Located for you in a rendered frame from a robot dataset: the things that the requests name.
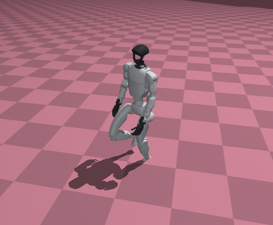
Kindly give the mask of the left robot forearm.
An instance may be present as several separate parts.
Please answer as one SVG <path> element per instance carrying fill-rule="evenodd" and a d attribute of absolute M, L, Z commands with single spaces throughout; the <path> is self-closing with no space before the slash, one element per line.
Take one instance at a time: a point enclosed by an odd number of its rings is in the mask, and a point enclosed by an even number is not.
<path fill-rule="evenodd" d="M 155 106 L 155 97 L 150 97 L 149 103 L 146 104 L 145 110 L 142 115 L 144 117 L 144 120 L 143 120 L 144 123 L 148 121 L 148 118 L 154 106 Z"/>

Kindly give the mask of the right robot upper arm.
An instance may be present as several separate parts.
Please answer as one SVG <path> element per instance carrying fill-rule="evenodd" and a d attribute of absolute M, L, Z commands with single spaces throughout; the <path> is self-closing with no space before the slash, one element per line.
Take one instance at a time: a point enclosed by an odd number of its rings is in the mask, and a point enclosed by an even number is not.
<path fill-rule="evenodd" d="M 129 67 L 129 65 L 131 63 L 132 62 L 128 62 L 128 63 L 126 63 L 126 64 L 123 65 L 123 69 L 124 69 L 123 77 L 124 77 L 124 80 L 122 81 L 121 85 L 123 87 L 126 87 L 126 88 L 128 88 L 128 67 Z"/>

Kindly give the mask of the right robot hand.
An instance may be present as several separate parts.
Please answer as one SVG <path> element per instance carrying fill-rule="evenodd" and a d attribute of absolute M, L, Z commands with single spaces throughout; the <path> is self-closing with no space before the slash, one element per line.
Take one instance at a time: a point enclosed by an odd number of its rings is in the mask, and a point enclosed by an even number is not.
<path fill-rule="evenodd" d="M 119 104 L 119 102 L 120 102 L 120 99 L 117 99 L 116 105 L 114 106 L 114 108 L 113 108 L 113 110 L 112 110 L 112 115 L 113 115 L 113 117 L 116 116 L 116 114 L 117 114 L 117 112 L 118 112 L 118 110 L 119 110 L 119 107 L 120 107 L 120 105 L 121 105 L 121 104 Z"/>

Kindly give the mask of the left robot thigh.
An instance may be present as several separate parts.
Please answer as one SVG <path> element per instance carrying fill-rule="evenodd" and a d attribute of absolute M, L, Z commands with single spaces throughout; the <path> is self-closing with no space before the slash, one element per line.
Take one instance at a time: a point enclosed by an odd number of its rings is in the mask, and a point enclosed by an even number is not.
<path fill-rule="evenodd" d="M 143 112 L 144 112 L 144 109 L 143 109 Z M 141 114 L 141 116 L 142 116 L 143 114 Z M 140 118 L 141 118 L 141 116 L 140 116 Z M 140 121 L 140 118 L 139 118 L 139 121 Z M 154 120 L 154 114 L 151 112 L 151 114 L 150 114 L 150 116 L 149 116 L 149 118 L 148 118 L 148 121 L 146 122 L 146 124 L 144 125 L 144 128 L 143 128 L 143 130 L 142 130 L 142 132 L 141 132 L 141 134 L 140 135 L 136 135 L 136 140 L 137 140 L 137 143 L 141 146 L 142 145 L 142 143 L 143 143 L 143 141 L 144 140 L 147 140 L 146 139 L 146 133 L 147 133 L 147 131 L 148 131 L 148 123 L 149 122 L 151 122 L 151 121 L 153 121 Z M 140 123 L 138 121 L 138 124 Z"/>

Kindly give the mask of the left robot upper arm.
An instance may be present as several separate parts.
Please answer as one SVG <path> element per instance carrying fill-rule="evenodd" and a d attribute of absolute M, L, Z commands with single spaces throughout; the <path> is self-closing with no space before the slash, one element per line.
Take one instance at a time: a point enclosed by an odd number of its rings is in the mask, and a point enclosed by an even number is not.
<path fill-rule="evenodd" d="M 146 100 L 147 102 L 149 102 L 150 97 L 155 97 L 155 100 L 156 100 L 156 86 L 157 86 L 158 77 L 152 71 L 147 71 L 146 80 L 148 82 L 148 87 L 150 92 L 150 95 L 146 97 Z"/>

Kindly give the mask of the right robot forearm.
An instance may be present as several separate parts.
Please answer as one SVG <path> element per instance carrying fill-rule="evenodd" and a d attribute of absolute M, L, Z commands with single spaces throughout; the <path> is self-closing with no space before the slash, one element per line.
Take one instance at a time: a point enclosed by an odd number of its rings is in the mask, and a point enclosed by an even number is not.
<path fill-rule="evenodd" d="M 118 98 L 117 98 L 117 99 L 120 99 L 119 104 L 123 103 L 123 100 L 124 100 L 124 98 L 125 98 L 126 91 L 127 91 L 127 88 L 126 88 L 126 87 L 123 87 L 123 86 L 121 85 L 121 87 L 120 87 L 120 92 L 119 92 L 119 95 L 118 95 Z"/>

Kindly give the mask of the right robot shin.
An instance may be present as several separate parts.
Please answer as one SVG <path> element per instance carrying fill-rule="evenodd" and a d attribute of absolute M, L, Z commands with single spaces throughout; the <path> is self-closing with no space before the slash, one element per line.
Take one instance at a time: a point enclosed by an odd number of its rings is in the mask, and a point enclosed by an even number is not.
<path fill-rule="evenodd" d="M 120 136 L 118 139 L 116 139 L 115 141 L 120 141 L 120 140 L 126 140 L 126 139 L 129 139 L 129 138 L 134 138 L 136 137 L 136 135 L 132 135 L 131 133 L 133 132 L 128 132 L 128 131 L 124 131 L 124 130 L 118 130 Z M 113 141 L 113 139 L 110 139 L 111 141 Z"/>

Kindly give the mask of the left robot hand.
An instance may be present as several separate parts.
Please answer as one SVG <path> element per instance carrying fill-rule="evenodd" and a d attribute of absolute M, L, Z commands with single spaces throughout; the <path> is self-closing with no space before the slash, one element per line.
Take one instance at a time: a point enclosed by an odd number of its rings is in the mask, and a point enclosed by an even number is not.
<path fill-rule="evenodd" d="M 131 133 L 132 135 L 140 135 L 141 134 L 141 132 L 144 128 L 144 125 L 146 124 L 143 122 L 143 120 L 144 120 L 144 117 L 142 116 L 139 121 L 140 123 L 135 128 L 131 129 L 131 130 L 136 129 L 133 133 Z"/>

